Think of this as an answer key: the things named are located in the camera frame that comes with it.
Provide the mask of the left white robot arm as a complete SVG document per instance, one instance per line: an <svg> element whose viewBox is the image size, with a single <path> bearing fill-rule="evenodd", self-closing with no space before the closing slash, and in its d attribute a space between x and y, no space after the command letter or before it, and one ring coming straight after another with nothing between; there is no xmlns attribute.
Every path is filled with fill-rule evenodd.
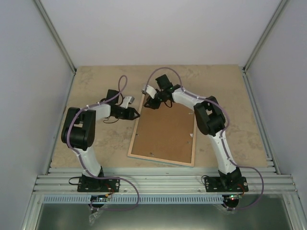
<svg viewBox="0 0 307 230"><path fill-rule="evenodd" d="M78 192L119 191L120 180L106 179L93 148L96 121L110 117L121 120L135 120L140 114L129 105L133 96L124 97L120 91L108 90L106 98L85 108L70 107L61 132L61 141L77 156L83 172L75 185Z"/></svg>

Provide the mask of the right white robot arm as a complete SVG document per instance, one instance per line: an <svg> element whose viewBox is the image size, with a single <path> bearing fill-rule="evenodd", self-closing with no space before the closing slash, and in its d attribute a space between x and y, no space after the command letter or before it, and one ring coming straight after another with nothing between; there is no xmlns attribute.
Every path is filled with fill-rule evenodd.
<svg viewBox="0 0 307 230"><path fill-rule="evenodd" d="M170 101L191 109L196 118L199 131L208 136L218 162L218 177L203 176L202 182L206 191L245 191L244 178L238 166L234 163L225 136L226 119L215 97L200 97L183 88L173 85L164 74L156 79L159 89L148 84L142 89L149 95L144 107L158 109L161 103Z"/></svg>

